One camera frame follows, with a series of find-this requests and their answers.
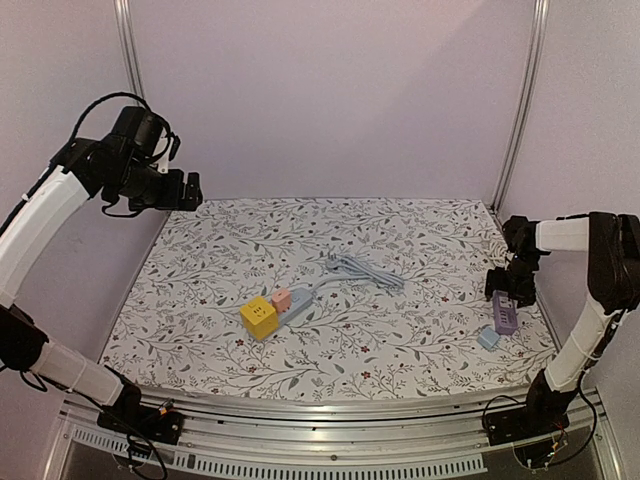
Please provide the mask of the blue power strip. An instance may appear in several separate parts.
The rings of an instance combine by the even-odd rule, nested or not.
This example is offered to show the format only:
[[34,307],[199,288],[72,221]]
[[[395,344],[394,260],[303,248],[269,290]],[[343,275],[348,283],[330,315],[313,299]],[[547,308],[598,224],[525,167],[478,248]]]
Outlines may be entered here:
[[300,316],[312,304],[313,292],[306,288],[295,288],[291,291],[291,301],[289,309],[278,314],[280,326]]

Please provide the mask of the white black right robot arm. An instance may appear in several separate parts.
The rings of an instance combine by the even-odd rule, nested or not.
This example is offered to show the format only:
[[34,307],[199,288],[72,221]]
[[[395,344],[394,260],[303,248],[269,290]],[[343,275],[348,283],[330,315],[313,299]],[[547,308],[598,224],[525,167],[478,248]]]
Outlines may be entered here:
[[598,211],[545,221],[512,216],[502,232],[512,257],[504,267],[488,271],[485,296],[491,299],[499,292],[518,308],[536,300],[534,275],[543,256],[587,254],[584,308],[558,355],[532,381],[517,415],[521,432],[537,436],[564,416],[583,375],[639,307],[639,218]]

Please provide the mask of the yellow cube socket adapter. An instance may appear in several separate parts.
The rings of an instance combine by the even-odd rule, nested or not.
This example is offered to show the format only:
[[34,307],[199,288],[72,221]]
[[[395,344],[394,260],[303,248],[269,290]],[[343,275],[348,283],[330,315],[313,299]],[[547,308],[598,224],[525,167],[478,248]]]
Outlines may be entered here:
[[279,327],[274,306],[262,296],[250,300],[239,312],[243,326],[256,340],[264,340]]

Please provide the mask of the pink plug adapter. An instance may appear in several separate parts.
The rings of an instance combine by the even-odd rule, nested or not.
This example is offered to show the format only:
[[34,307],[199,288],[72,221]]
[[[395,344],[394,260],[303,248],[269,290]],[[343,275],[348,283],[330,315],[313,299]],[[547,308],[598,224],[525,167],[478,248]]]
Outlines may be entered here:
[[292,293],[286,288],[275,291],[271,296],[271,304],[278,314],[289,310],[292,303]]

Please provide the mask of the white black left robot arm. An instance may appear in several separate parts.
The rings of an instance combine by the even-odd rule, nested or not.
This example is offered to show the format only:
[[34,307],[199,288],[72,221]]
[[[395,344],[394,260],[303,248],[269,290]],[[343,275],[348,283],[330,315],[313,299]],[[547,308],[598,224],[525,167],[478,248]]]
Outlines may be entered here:
[[141,391],[125,376],[62,345],[39,329],[15,300],[50,241],[85,203],[100,197],[102,212],[127,199],[129,217],[147,210],[193,212],[203,202],[200,176],[170,168],[180,138],[140,96],[124,107],[101,140],[82,138],[76,124],[67,142],[1,226],[1,367],[31,373],[93,402],[128,434],[148,426]]

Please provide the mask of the light blue plug adapter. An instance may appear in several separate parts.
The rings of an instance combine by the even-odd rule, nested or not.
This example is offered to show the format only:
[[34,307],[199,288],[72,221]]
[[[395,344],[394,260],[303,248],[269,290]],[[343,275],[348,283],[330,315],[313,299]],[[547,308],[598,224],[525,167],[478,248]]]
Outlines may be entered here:
[[484,327],[477,337],[477,343],[487,351],[494,350],[500,340],[500,334],[491,326]]

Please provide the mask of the purple power strip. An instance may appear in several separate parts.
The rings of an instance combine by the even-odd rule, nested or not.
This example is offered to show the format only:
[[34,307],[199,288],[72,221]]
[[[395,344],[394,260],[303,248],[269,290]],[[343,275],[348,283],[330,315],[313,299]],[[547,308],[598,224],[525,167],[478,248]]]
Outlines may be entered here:
[[516,303],[506,292],[496,290],[492,296],[495,331],[499,335],[513,335],[518,330]]

